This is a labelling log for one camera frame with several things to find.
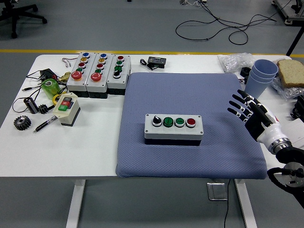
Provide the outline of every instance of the office chair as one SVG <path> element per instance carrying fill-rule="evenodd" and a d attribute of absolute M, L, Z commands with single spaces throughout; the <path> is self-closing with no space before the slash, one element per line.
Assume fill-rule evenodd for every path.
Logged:
<path fill-rule="evenodd" d="M 2 15 L 0 15 L 0 21 L 12 17 L 12 38 L 17 38 L 16 26 L 17 20 L 20 19 L 19 16 L 42 19 L 43 24 L 48 22 L 43 16 L 26 12 L 29 9 L 33 9 L 34 12 L 37 12 L 38 8 L 36 5 L 14 8 L 14 5 L 10 2 L 10 0 L 0 0 L 0 3 L 4 3 L 5 5 L 5 8 L 3 8 L 3 11 L 1 12 Z"/>

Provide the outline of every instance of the bread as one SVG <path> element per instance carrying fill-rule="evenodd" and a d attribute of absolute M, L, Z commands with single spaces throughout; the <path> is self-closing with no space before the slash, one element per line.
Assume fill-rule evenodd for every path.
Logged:
<path fill-rule="evenodd" d="M 304 66 L 301 62 L 283 59 L 278 61 L 277 66 L 283 88 L 304 87 Z"/>

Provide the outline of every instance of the robot finger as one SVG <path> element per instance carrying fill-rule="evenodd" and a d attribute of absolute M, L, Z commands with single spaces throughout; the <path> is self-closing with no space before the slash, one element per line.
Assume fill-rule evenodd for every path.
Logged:
<path fill-rule="evenodd" d="M 243 98 L 241 98 L 241 97 L 239 97 L 235 94 L 233 94 L 232 97 L 234 99 L 236 99 L 237 101 L 239 101 L 240 103 L 244 104 L 249 110 L 251 110 L 250 106 L 248 105 L 248 103 Z"/>
<path fill-rule="evenodd" d="M 265 112 L 261 107 L 257 106 L 255 103 L 249 103 L 251 110 L 256 115 L 256 117 L 266 126 L 269 127 L 273 122 L 265 115 Z"/>
<path fill-rule="evenodd" d="M 248 118 L 246 118 L 242 113 L 239 113 L 232 108 L 227 108 L 227 110 L 229 112 L 231 112 L 232 114 L 236 115 L 238 118 L 240 118 L 240 120 L 243 121 L 244 123 L 246 123 L 248 121 Z"/>
<path fill-rule="evenodd" d="M 246 108 L 240 106 L 239 104 L 237 104 L 237 103 L 235 103 L 235 102 L 233 102 L 233 101 L 229 101 L 229 104 L 231 104 L 233 107 L 237 108 L 238 110 L 242 111 L 243 114 L 244 114 L 245 116 L 247 116 L 248 118 L 250 118 L 250 117 L 252 116 L 252 114 L 253 114 L 253 113 L 252 113 L 251 111 L 249 111 L 248 109 L 246 109 Z"/>
<path fill-rule="evenodd" d="M 256 103 L 256 105 L 260 105 L 261 104 L 257 99 L 255 99 L 253 96 L 245 93 L 243 90 L 238 89 L 237 92 L 242 96 L 242 98 L 246 102 L 249 102 L 250 100 L 252 100 L 254 103 Z"/>

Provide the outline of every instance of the stacked cups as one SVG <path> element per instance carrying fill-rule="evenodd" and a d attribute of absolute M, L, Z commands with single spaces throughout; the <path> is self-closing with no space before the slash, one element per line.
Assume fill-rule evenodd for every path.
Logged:
<path fill-rule="evenodd" d="M 245 87 L 245 92 L 258 98 L 267 86 L 272 82 L 278 72 L 278 67 L 266 59 L 254 62 Z"/>

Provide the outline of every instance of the black gear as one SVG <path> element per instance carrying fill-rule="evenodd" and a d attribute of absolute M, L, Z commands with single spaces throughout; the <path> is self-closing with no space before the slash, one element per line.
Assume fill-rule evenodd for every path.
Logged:
<path fill-rule="evenodd" d="M 48 112 L 48 107 L 45 104 L 42 104 L 38 107 L 38 110 L 41 114 L 45 114 Z"/>
<path fill-rule="evenodd" d="M 28 129 L 31 124 L 32 122 L 26 115 L 19 116 L 14 120 L 15 127 L 20 131 Z"/>

